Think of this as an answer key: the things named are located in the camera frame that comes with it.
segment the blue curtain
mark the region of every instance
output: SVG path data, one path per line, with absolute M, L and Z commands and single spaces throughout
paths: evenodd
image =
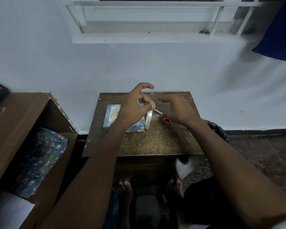
M 261 55 L 286 61 L 286 1 L 253 50 Z

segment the hand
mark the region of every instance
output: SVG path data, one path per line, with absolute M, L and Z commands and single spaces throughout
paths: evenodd
M 139 83 L 123 100 L 118 117 L 116 120 L 123 121 L 128 128 L 137 123 L 142 116 L 148 111 L 154 109 L 156 104 L 142 91 L 143 88 L 154 89 L 155 86 L 150 83 Z M 147 103 L 145 106 L 140 106 L 139 100 Z
M 167 99 L 159 99 L 163 103 L 170 102 L 171 109 L 169 112 L 164 112 L 163 117 L 166 117 L 177 124 L 188 126 L 190 122 L 200 122 L 201 118 L 198 117 L 192 109 L 189 102 L 183 96 L 173 96 Z

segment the gift box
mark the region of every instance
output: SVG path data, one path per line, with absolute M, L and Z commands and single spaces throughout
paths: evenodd
M 121 108 L 120 104 L 109 104 L 107 105 L 107 110 L 105 114 L 105 120 L 103 128 L 108 131 L 110 125 L 116 120 L 119 110 Z M 133 124 L 127 132 L 144 132 L 145 130 L 145 117 L 143 116 L 137 123 Z

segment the scissors blade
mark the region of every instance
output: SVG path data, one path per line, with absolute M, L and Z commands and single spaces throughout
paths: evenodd
M 162 115 L 162 112 L 158 111 L 157 109 L 154 108 L 154 110 L 159 113 L 160 115 Z

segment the scissors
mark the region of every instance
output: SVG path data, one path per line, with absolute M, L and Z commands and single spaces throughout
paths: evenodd
M 162 112 L 156 110 L 155 108 L 154 108 L 154 110 L 155 110 L 157 113 L 159 113 L 160 115 L 162 115 Z M 167 125 L 170 125 L 171 122 L 172 122 L 171 120 L 167 119 L 166 117 L 163 117 L 163 120 L 164 120 L 164 123 L 166 123 Z

